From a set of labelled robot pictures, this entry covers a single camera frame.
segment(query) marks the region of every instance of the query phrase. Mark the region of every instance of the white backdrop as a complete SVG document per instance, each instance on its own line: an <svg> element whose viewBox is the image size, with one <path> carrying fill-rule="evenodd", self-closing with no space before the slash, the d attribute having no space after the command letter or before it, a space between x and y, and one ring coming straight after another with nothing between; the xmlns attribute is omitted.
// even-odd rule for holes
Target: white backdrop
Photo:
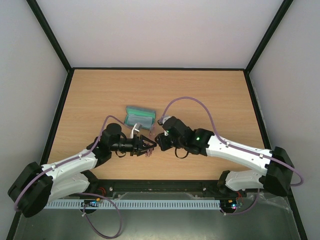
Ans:
<svg viewBox="0 0 320 240"><path fill-rule="evenodd" d="M305 177L292 191L310 240L320 236L319 10L318 0L293 1L251 73L272 146Z"/></svg>
<svg viewBox="0 0 320 240"><path fill-rule="evenodd" d="M282 0L38 0L73 67L245 68Z"/></svg>
<svg viewBox="0 0 320 240"><path fill-rule="evenodd" d="M7 195L25 166L39 162L66 71L25 0L0 1L0 239L15 215Z"/></svg>

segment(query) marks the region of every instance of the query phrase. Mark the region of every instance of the wood grain surface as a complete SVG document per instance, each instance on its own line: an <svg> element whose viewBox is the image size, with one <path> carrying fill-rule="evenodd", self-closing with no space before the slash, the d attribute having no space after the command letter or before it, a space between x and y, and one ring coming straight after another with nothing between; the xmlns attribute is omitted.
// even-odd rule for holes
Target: wood grain surface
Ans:
<svg viewBox="0 0 320 240"><path fill-rule="evenodd" d="M107 115L124 121L126 106L156 110L157 119L167 104L189 96L210 110L219 134L245 145L263 148L246 80L242 71L190 70L84 70L74 72L52 146L49 163L70 157L92 143ZM168 115L181 119L192 129L212 130L205 110L191 100L175 102ZM128 136L130 130L123 127ZM157 126L156 134L162 132ZM183 149L178 154L184 156ZM189 155L175 157L174 149L151 157L116 154L92 172L99 179L128 180L216 180L222 171L246 168L231 161Z"/></svg>

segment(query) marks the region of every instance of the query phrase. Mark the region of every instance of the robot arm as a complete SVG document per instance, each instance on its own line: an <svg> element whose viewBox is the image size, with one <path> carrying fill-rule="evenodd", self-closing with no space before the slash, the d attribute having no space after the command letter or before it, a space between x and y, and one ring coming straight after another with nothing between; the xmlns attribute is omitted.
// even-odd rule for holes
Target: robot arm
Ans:
<svg viewBox="0 0 320 240"><path fill-rule="evenodd" d="M225 138L222 138L226 142L223 144L212 131L202 128L192 130L174 116L165 117L159 124L164 133L158 134L155 141L162 151L183 148L187 154L224 158L252 169L241 172L224 171L217 184L220 193L228 195L232 191L259 188L277 196L288 195L293 172L267 158L275 158L293 167L284 149L258 149Z"/></svg>
<svg viewBox="0 0 320 240"><path fill-rule="evenodd" d="M28 164L8 191L15 202L26 187L37 175L49 169L46 174L35 181L18 203L18 208L25 217L32 217L40 212L47 203L75 193L94 193L98 187L98 179L89 170L108 161L112 152L118 155L130 153L130 156L141 156L157 144L143 135L138 136L141 125L136 124L130 138L122 133L117 123L110 123L102 132L102 136L90 152L97 138L78 154L51 164L39 166L36 162Z"/></svg>

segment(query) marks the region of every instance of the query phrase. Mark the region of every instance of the cable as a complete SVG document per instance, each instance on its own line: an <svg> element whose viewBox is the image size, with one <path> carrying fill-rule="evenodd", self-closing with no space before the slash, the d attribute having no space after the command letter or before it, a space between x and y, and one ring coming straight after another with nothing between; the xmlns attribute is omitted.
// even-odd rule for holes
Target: cable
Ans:
<svg viewBox="0 0 320 240"><path fill-rule="evenodd" d="M120 224L119 224L119 230L118 232L114 235L114 236L106 236L106 235L103 235L101 232L99 232L95 227L94 225L92 224L92 222L90 221L90 219L88 218L87 214L86 214L86 207L88 206L88 204L85 204L84 207L83 207L83 210L82 210L82 213L83 213L83 217L86 218L86 220L88 221L90 227L92 228L92 230L97 234L99 235L101 238L104 238L104 239L115 239L117 237L119 237L120 233L121 233L121 229L122 229L122 225L123 225L123 219L122 219L122 216L121 216L121 213L120 213L120 210L119 208L117 207L117 205L111 201L109 198L105 197L105 196L101 196L99 194L94 194L94 193L86 193L86 192L80 192L78 193L80 195L85 195L85 196L94 196L94 197L98 197L98 198L102 198L104 200L107 200L109 203L111 203L115 210L117 211L118 215L119 215L119 218L120 218Z"/></svg>
<svg viewBox="0 0 320 240"><path fill-rule="evenodd" d="M179 157L178 154L177 154L177 149L178 149L178 148L175 148L174 154L175 154L175 156L176 156L178 159L185 159L186 157L188 157L188 155L189 155L189 152L188 152L188 151L186 151L185 156Z"/></svg>
<svg viewBox="0 0 320 240"><path fill-rule="evenodd" d="M251 209L254 208L254 206L257 204L258 199L259 199L259 193L260 193L260 189L258 188L258 191L256 193L256 197L254 202L252 203L252 205L250 207L248 207L246 210L243 210L241 212L233 212L233 213L226 213L225 211L223 211L223 209L221 208L221 212L225 215L225 216L234 216L234 215L240 215L240 214L245 214L247 212L249 212Z"/></svg>
<svg viewBox="0 0 320 240"><path fill-rule="evenodd" d="M95 147L97 146L97 144L98 144L98 142L99 142L99 140L100 140L100 138L101 138L101 136L102 136L102 132L104 131L105 126L106 126L106 123L107 123L107 120L108 120L109 118L113 118L113 119L117 120L119 123L121 123L122 125L124 125L124 126L126 126L127 128L131 129L131 127L129 127L128 125L124 124L122 121L120 121L120 120L119 120L118 118L116 118L115 116L108 115L108 116L105 118L105 120L104 120L104 122L103 122L103 125L102 125L102 127L101 127L101 130L100 130L100 133L99 133L97 139L95 140L94 144L92 145L91 149L90 149L89 151L87 151L86 153L84 153L81 157L85 157L85 156L89 155L89 154L95 149ZM71 158L69 158L69 159L67 159L67 160L65 160L65 161L63 161L63 162L60 162L60 163L58 163L57 165L55 165L55 168L58 168L58 167L60 167L60 166L62 166L62 165L64 165L64 164L70 163L71 161L77 160L77 159L79 159L79 158L80 158L80 156L78 156L78 155L77 155L77 156L74 156L74 157L71 157ZM15 202L14 202L14 207L13 207L13 208L14 208L14 210L15 210L16 212L20 211L20 210L18 209L18 203L19 203L19 201L21 200L21 198L24 196L24 194L26 193L26 191L31 187L31 185L34 184L34 182L37 181L39 178L41 178L43 175L45 175L46 173L48 173L48 172L50 172L50 171L52 171L52 170L53 170L52 168L48 168L47 170L44 170L43 172L41 172L40 174L38 174L34 179L32 179L32 180L25 186L25 188L21 191L21 193L19 194L19 196L16 198L16 200L15 200Z"/></svg>
<svg viewBox="0 0 320 240"><path fill-rule="evenodd" d="M211 125L212 125L212 128L213 128L214 134L216 135L216 137L218 138L218 140L219 140L221 143L223 143L224 145L227 145L227 142L224 141L224 140L221 138L221 136L218 134L218 131L217 131L216 126L215 126L215 123L214 123L214 120L213 120L213 118L212 118L212 116L211 116L208 108L207 108L201 101L199 101L198 99L196 99L196 98L194 98L194 97L182 96L182 97L178 97L178 98L176 98L176 99L173 99L173 100L166 106L166 108L165 108L165 110L164 110L164 112L163 112L163 114L162 114L162 116L161 116L161 118L160 118L160 122L162 122L162 120L164 119L165 114L166 114L166 112L168 111L168 108L169 108L174 102L176 102L176 101L178 101L178 100L182 100L182 99L193 100L193 101L197 102L198 104L200 104L200 105L204 108L204 110L206 111L206 113L208 114L208 116L209 116L209 118L210 118L210 121L211 121ZM231 148L234 148L234 149L237 149L237 150L240 150L240 151L249 153L249 154L253 154L253 155L255 155L255 156L260 156L259 153L254 152L254 151L251 151L251 150L249 150L249 149L242 148L242 147L240 147L240 146L236 146L236 145L233 145L233 144L229 144L228 146L231 147ZM280 161L280 160L278 160L278 159L276 159L276 158L274 158L274 157L271 157L271 156L265 156L265 155L264 155L263 157L266 158L266 159L269 159L269 160L271 160L271 161L274 161L274 162L276 162L276 163L278 163L278 164L280 164L280 165L282 165L282 166L284 166L284 167L286 167L287 169L291 170L292 172L294 172L295 174L297 174L297 175L300 177L300 182L298 182L298 183L292 183L290 186L296 187L296 186L300 186L300 185L302 185L302 184L304 183L304 178L302 177L301 173L300 173L298 170L296 170L295 168L293 168L292 166L290 166L290 165L288 165L288 164L286 164L286 163L284 163L284 162L282 162L282 161Z"/></svg>

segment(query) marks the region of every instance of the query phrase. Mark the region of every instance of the metal floor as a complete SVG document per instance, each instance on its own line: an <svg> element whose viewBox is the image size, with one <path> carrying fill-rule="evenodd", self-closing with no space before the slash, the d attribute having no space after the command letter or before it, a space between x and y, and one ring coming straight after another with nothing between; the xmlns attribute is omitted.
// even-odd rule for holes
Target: metal floor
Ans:
<svg viewBox="0 0 320 240"><path fill-rule="evenodd" d="M292 213L258 203L250 212L223 216L219 210L121 210L122 234L117 240L299 240ZM119 227L115 210L89 216L103 234ZM15 240L101 240L78 209L44 209L20 219Z"/></svg>

